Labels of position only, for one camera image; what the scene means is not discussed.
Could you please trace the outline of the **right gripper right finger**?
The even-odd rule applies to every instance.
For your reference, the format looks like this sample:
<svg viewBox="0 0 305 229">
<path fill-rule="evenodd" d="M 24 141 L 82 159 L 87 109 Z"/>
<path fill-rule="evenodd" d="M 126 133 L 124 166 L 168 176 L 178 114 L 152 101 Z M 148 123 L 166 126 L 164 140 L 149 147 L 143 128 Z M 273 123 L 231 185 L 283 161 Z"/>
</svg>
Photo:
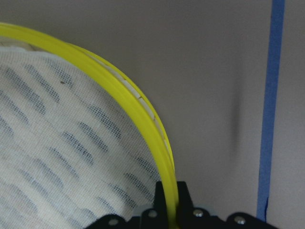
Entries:
<svg viewBox="0 0 305 229">
<path fill-rule="evenodd" d="M 177 182 L 179 205 L 177 223 L 181 229 L 274 229 L 275 226 L 263 222 L 256 217 L 243 212 L 236 212 L 226 220 L 210 214 L 204 208 L 193 204 L 187 184 Z"/>
</svg>

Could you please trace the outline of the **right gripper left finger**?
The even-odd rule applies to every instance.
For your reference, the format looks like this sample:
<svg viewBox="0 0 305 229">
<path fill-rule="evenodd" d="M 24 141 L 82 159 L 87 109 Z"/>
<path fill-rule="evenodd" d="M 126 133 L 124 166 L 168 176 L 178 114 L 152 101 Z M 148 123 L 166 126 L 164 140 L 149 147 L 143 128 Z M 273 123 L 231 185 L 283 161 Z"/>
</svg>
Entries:
<svg viewBox="0 0 305 229">
<path fill-rule="evenodd" d="M 88 229 L 168 229 L 170 227 L 166 210 L 165 194 L 162 183 L 155 185 L 153 204 L 139 207 L 130 220 L 115 214 L 105 215 Z"/>
</svg>

